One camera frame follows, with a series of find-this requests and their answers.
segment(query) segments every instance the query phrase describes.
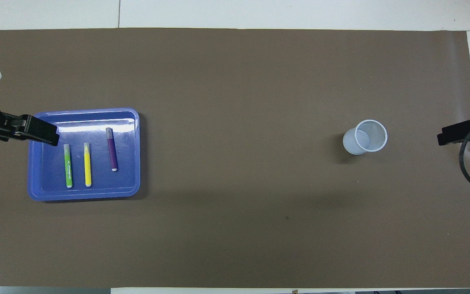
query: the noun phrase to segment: blue tray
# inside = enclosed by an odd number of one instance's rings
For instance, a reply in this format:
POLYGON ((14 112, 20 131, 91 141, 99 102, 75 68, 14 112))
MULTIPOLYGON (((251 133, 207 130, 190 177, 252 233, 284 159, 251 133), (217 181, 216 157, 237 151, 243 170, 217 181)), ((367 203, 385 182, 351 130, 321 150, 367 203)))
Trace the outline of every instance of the blue tray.
POLYGON ((128 197, 140 187, 139 114, 133 108, 40 112, 57 125, 59 144, 30 141, 28 194, 37 201, 128 197), (106 140, 112 128, 118 170, 112 171, 106 140), (83 143, 90 143, 92 186, 84 184, 83 143), (70 144, 73 187, 65 181, 63 144, 70 144))

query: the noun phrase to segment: paper cup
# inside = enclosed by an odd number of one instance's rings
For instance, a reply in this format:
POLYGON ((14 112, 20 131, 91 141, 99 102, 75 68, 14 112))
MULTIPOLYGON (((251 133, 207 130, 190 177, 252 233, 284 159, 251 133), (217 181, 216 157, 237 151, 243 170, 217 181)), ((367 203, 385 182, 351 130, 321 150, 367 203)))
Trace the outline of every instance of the paper cup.
POLYGON ((366 152, 377 152, 384 148, 388 141, 386 128, 376 120, 361 121, 356 128, 344 134, 344 148, 347 152, 359 156, 366 152))

